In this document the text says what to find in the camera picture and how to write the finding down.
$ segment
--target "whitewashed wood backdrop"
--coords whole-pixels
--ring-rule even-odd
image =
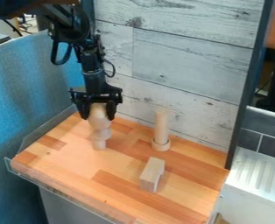
[[[227,151],[264,0],[97,0],[96,27],[119,115],[152,125],[172,111],[175,135]]]

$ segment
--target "wooden cylinder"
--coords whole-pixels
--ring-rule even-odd
[[[169,139],[168,116],[169,112],[166,109],[159,109],[156,112],[156,124],[154,138],[152,139],[152,147],[157,151],[167,151],[171,146]]]
[[[104,104],[93,103],[91,105],[88,121],[94,129],[92,135],[94,149],[104,150],[106,148],[106,140],[111,137],[111,132],[109,129],[111,121],[106,115]]]
[[[154,141],[156,144],[167,144],[169,140],[168,124],[168,111],[160,109],[156,112],[156,123]]]

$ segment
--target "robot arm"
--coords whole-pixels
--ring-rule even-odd
[[[54,2],[63,3],[66,1],[72,2],[74,0],[57,0]],[[112,87],[106,82],[106,76],[113,77],[116,70],[104,58],[105,53],[101,37],[99,34],[95,34],[95,27],[88,15],[81,9],[80,5],[50,3],[32,8],[30,13],[44,16],[51,23],[49,36],[53,40],[51,61],[54,65],[58,66],[66,63],[70,59],[72,50],[74,50],[78,62],[81,63],[85,88],[70,89],[72,102],[76,104],[81,118],[88,119],[91,105],[98,102],[106,104],[107,116],[110,120],[113,120],[117,104],[123,102],[122,89]],[[0,15],[9,18],[14,13],[2,12]],[[60,43],[66,43],[67,50],[62,59],[57,59]],[[113,66],[112,75],[106,74],[103,67],[105,62]]]

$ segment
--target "wooden base block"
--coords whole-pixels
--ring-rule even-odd
[[[147,192],[155,193],[160,176],[165,172],[165,160],[150,157],[141,176],[139,177],[140,187]]]

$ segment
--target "black frame post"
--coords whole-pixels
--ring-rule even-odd
[[[95,27],[94,0],[81,0],[81,7],[88,14],[88,17],[91,19],[91,23]]]
[[[260,75],[262,65],[264,62],[264,40],[265,35],[267,33],[268,24],[270,21],[271,13],[272,13],[273,0],[265,0],[264,8],[260,18],[260,24],[257,31],[256,42],[254,45],[253,54],[250,60],[250,66],[247,74],[246,81],[243,87],[242,99],[240,101],[240,105],[237,112],[236,124],[233,129],[231,143],[229,146],[229,152],[226,160],[226,169],[231,169],[233,158],[236,153],[237,141],[239,138],[239,132],[242,128],[243,117],[249,105],[250,100],[252,99],[255,91],[255,86],[257,84],[257,76]]]

